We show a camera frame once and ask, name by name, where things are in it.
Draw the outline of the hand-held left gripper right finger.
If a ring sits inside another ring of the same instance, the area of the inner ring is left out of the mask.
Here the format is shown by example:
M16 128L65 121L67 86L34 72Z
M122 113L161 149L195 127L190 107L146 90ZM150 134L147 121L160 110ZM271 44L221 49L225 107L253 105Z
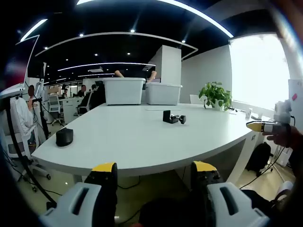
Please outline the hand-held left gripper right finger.
M270 223L243 191L223 181L213 165L194 161L190 174L191 214L196 227L266 227Z

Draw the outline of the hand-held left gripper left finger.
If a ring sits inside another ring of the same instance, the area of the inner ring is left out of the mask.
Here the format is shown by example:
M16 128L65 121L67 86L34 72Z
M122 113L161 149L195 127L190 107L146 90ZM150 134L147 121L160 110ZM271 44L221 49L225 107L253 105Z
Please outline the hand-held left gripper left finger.
M117 205L117 164L94 167L39 219L45 227L113 227Z

